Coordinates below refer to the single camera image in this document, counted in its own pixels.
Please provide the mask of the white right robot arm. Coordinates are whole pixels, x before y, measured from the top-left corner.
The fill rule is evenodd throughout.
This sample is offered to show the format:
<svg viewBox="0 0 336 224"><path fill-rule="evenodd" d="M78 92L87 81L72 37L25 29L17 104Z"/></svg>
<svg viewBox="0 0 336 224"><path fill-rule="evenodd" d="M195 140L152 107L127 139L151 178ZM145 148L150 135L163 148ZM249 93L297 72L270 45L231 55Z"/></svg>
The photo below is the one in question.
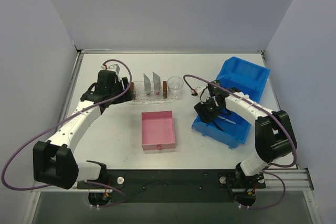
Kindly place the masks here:
<svg viewBox="0 0 336 224"><path fill-rule="evenodd" d="M255 150L236 165L236 178L240 182L250 182L277 159L293 154L296 162L297 142L289 115L283 111L265 108L249 98L237 88L225 89L219 82L207 85L209 97L200 100L194 109L203 123L214 124L223 111L229 116L237 114L255 128Z"/></svg>

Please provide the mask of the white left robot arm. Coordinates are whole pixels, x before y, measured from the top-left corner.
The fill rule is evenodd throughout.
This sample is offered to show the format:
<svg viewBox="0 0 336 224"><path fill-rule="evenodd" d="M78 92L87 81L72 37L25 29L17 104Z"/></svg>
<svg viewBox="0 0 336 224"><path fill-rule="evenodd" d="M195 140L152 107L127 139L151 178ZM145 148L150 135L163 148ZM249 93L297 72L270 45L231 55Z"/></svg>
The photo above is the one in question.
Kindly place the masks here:
<svg viewBox="0 0 336 224"><path fill-rule="evenodd" d="M99 71L98 78L81 96L78 105L60 129L47 141L33 147L33 176L37 182L70 189L88 180L94 187L106 185L106 165L97 161L77 161L74 151L91 124L114 104L132 100L129 81L119 77L117 64Z"/></svg>

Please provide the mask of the brown wooden holder block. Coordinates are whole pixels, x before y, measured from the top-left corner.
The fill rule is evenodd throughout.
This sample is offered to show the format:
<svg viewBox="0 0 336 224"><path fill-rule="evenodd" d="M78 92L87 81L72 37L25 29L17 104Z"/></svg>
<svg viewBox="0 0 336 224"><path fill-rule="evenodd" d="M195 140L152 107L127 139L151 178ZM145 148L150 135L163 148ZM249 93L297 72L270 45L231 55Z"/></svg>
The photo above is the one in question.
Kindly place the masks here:
<svg viewBox="0 0 336 224"><path fill-rule="evenodd" d="M168 88L167 88L167 81L163 81L163 98L167 99Z"/></svg>
<svg viewBox="0 0 336 224"><path fill-rule="evenodd" d="M135 100L136 99L136 91L135 91L135 84L134 84L134 82L131 82L130 91L132 93L132 99Z"/></svg>

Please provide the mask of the white toothbrush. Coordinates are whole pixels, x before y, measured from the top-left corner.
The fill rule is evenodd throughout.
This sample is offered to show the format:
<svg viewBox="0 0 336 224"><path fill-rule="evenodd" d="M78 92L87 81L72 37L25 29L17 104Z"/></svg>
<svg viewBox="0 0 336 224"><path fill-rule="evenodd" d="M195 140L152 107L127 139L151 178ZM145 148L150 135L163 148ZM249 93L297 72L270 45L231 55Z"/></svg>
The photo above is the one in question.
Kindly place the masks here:
<svg viewBox="0 0 336 224"><path fill-rule="evenodd" d="M221 120L224 120L224 121L226 121L226 122L228 122L228 123L236 124L236 122L234 122L234 121L232 121L232 120L230 120L230 119L228 119L228 118L225 118L225 117L223 117L223 116L219 116L218 118L221 119Z"/></svg>

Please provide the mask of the black-capped toothpaste tube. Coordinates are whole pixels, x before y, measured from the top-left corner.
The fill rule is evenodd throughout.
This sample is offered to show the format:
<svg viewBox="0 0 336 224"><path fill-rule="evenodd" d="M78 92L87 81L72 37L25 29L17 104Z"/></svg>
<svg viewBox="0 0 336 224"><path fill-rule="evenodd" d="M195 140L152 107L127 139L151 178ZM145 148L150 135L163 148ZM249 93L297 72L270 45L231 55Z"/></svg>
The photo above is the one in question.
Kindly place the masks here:
<svg viewBox="0 0 336 224"><path fill-rule="evenodd" d="M144 92L146 95L151 94L151 82L149 77L144 73L143 74L143 82L144 82Z"/></svg>

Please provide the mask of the black toothbrush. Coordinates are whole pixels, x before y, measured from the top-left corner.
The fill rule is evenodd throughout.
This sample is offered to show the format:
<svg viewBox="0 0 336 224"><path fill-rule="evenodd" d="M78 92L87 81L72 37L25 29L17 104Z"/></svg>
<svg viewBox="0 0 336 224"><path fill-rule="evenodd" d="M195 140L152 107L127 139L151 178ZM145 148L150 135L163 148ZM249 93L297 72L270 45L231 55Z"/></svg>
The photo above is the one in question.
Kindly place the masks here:
<svg viewBox="0 0 336 224"><path fill-rule="evenodd" d="M216 127L218 130L220 130L220 131L223 132L223 129L222 129L216 122L212 121L212 123L215 125L215 127Z"/></svg>

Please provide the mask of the red-capped toothpaste tube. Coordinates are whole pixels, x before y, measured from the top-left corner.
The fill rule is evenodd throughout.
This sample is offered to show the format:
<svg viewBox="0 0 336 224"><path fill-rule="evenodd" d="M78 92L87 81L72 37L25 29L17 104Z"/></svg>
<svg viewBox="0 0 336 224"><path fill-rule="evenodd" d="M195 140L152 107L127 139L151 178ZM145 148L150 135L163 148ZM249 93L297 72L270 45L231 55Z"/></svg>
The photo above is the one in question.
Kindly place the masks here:
<svg viewBox="0 0 336 224"><path fill-rule="evenodd" d="M161 77L153 72L153 86L156 95L159 95L161 92Z"/></svg>

